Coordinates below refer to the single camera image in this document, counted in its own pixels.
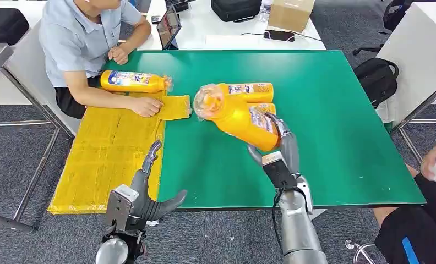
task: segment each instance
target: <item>smartphone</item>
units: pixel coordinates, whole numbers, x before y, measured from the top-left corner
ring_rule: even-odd
[[[294,33],[287,31],[265,30],[264,38],[269,40],[294,41]]]
[[[161,21],[161,16],[160,15],[152,15],[151,16],[151,22],[153,24],[158,24]]]

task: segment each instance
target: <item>robotic arm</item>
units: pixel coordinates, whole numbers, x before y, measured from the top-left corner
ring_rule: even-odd
[[[160,147],[159,140],[151,145],[142,169],[135,173],[130,187],[121,184],[110,192],[105,214],[105,224],[110,227],[101,240],[96,264],[134,263],[144,253],[142,240],[146,237],[146,221],[160,219],[186,198],[185,190],[165,202],[153,201],[148,196],[148,177]]]
[[[255,147],[248,145],[248,151],[280,192],[284,263],[327,264],[308,216],[313,213],[313,204],[309,184],[299,172],[296,137],[282,119],[270,113],[266,115],[277,126],[280,150],[262,156]],[[110,227],[96,254],[97,264],[134,263],[144,253],[142,241],[146,237],[146,221],[160,219],[186,198],[185,190],[165,202],[153,201],[148,196],[148,177],[160,147],[159,140],[152,144],[130,187],[122,184],[110,192],[105,215],[105,224]]]
[[[313,204],[309,184],[299,172],[296,136],[282,119],[271,113],[266,115],[278,129],[280,151],[262,156],[253,146],[247,145],[247,150],[262,166],[275,188],[281,190],[279,206],[284,263],[326,264],[326,256],[308,215],[313,213]]]

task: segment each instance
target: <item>yellow bottle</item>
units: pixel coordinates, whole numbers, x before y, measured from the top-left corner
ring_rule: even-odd
[[[248,103],[273,101],[273,84],[269,82],[255,82],[247,84],[217,84],[223,93],[238,96]]]
[[[151,73],[105,70],[100,78],[101,87],[111,92],[159,92],[171,90],[172,81],[167,76]]]
[[[223,93],[215,84],[200,88],[194,110],[222,131],[263,151],[274,149],[278,143],[278,131],[269,117],[255,106],[249,107],[242,98]]]
[[[276,106],[272,103],[247,103],[247,107],[255,107],[261,112],[276,114]]]

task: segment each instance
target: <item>black pants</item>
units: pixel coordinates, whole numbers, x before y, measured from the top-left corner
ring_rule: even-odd
[[[100,84],[100,77],[94,76],[87,78],[88,86],[98,87]],[[56,90],[56,102],[61,111],[73,118],[82,119],[84,116],[86,106],[78,103],[74,97],[70,94],[67,87],[55,87]]]
[[[393,211],[384,220],[375,240],[390,264],[436,264],[436,182],[422,174],[415,181],[427,204],[403,206]]]

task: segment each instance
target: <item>gray carpet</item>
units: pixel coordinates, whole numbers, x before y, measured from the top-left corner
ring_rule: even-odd
[[[378,45],[385,36],[380,0],[316,0],[312,19],[328,49],[342,50],[353,67],[374,53],[351,54],[359,46]],[[436,106],[424,115],[436,114]],[[31,106],[0,106],[0,121],[41,118]],[[419,151],[436,145],[436,125],[406,127]],[[11,217],[25,192],[40,155],[51,137],[49,125],[0,128],[0,213]],[[398,134],[392,139],[404,160],[418,168]],[[103,215],[53,216],[45,211],[54,192],[72,141],[60,135],[23,217],[39,227],[22,234],[0,227],[0,264],[93,263],[104,226]],[[359,244],[373,241],[378,226],[368,208],[330,209],[314,220],[329,263],[351,263],[351,239]],[[147,254],[137,263],[281,263],[271,228],[269,211],[174,212],[157,227],[148,228]],[[369,249],[376,263],[385,260]],[[359,263],[367,263],[361,258]]]

